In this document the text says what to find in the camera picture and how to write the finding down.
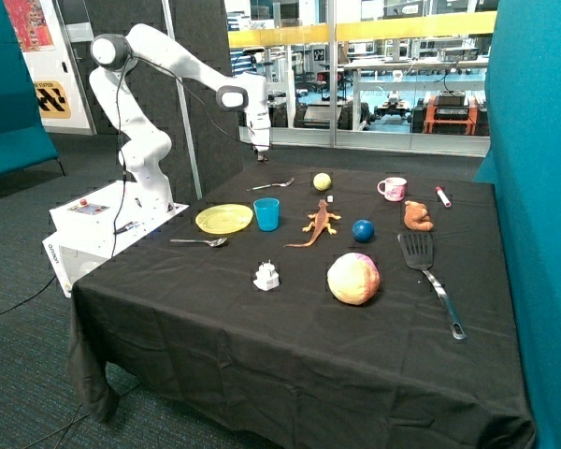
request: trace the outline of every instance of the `teal partition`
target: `teal partition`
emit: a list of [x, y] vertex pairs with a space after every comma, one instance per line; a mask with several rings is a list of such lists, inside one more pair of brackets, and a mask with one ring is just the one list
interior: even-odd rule
[[0, 0], [0, 175], [57, 157], [42, 126], [36, 91]]
[[493, 182], [537, 447], [561, 448], [561, 1], [502, 0], [487, 76]]

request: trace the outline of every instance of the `spatula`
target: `spatula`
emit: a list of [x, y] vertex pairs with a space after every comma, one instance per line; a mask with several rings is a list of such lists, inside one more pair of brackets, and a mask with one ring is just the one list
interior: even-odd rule
[[465, 339], [467, 335], [466, 332], [464, 332], [464, 328], [461, 326], [455, 306], [437, 278], [428, 271], [434, 263], [432, 236], [426, 232], [402, 232], [397, 236], [397, 239], [401, 244], [401, 251], [403, 252], [405, 263], [408, 264], [408, 267], [419, 269], [426, 275], [430, 283], [432, 283], [439, 297], [440, 304], [442, 304], [442, 307], [447, 312], [449, 327], [453, 332], [453, 336], [458, 340]]

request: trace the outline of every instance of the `yellow sign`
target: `yellow sign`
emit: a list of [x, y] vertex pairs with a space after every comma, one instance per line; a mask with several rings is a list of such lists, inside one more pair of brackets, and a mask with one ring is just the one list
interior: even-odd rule
[[37, 105], [42, 119], [70, 119], [71, 109], [66, 102], [65, 89], [58, 81], [34, 82]]

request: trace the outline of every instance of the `metal spoon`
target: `metal spoon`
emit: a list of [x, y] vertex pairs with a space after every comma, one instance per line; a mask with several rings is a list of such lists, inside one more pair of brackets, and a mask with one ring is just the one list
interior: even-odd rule
[[249, 192], [250, 190], [264, 189], [266, 187], [272, 187], [272, 186], [286, 187], [287, 185], [291, 185], [291, 182], [293, 182], [293, 181], [295, 181], [295, 178], [291, 178], [287, 182], [276, 182], [274, 184], [266, 184], [266, 185], [260, 185], [258, 187], [252, 187], [251, 189], [247, 189], [247, 191]]
[[212, 248], [216, 246], [221, 246], [228, 240], [227, 237], [221, 237], [220, 239], [215, 240], [186, 240], [186, 239], [171, 239], [173, 243], [206, 243], [207, 245], [211, 246]]

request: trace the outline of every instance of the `yellow beam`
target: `yellow beam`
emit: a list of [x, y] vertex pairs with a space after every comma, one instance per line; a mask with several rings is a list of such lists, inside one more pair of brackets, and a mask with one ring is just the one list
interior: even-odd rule
[[337, 40], [391, 39], [426, 36], [490, 34], [495, 30], [496, 12], [439, 14], [359, 23], [339, 23]]
[[[495, 30], [496, 12], [439, 14], [428, 17], [391, 19], [390, 21], [339, 23], [338, 41], [391, 39], [426, 36], [490, 34]], [[274, 47], [328, 42], [327, 24], [293, 26], [266, 30], [233, 31], [228, 34], [229, 47]]]

